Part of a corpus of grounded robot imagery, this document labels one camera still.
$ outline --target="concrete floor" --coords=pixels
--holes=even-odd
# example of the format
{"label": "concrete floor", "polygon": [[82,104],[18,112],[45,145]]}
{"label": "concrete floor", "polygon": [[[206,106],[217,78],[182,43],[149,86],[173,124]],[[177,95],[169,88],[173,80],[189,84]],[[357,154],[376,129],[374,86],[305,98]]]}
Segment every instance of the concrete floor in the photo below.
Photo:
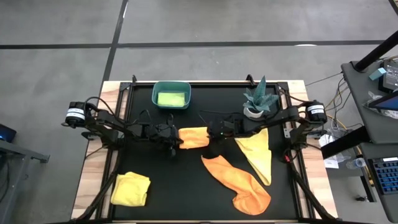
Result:
{"label": "concrete floor", "polygon": [[[122,0],[2,0],[0,45],[111,43]],[[120,36],[126,42],[379,40],[398,29],[387,0],[130,0]],[[110,80],[268,80],[306,83],[341,71],[375,45],[118,49]],[[109,49],[0,50],[0,123],[18,131],[16,144],[51,154],[32,162],[14,223],[69,219],[87,142],[61,127],[68,103],[100,91]],[[395,48],[388,55],[398,54]],[[341,77],[307,88],[331,100]],[[338,114],[361,122],[352,101]],[[380,203],[355,202],[359,178],[332,178],[340,218],[389,223]]]}

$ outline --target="orange towel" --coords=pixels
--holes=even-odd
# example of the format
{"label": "orange towel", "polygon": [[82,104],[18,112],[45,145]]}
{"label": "orange towel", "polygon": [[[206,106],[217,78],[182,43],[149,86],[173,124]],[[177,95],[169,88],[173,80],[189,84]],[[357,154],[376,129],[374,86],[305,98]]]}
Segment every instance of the orange towel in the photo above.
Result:
{"label": "orange towel", "polygon": [[251,174],[233,167],[222,156],[201,159],[214,178],[237,193],[232,200],[236,209],[248,215],[258,215],[266,210],[271,196]]}
{"label": "orange towel", "polygon": [[207,128],[181,128],[178,136],[184,141],[180,144],[180,149],[193,149],[209,145]]}

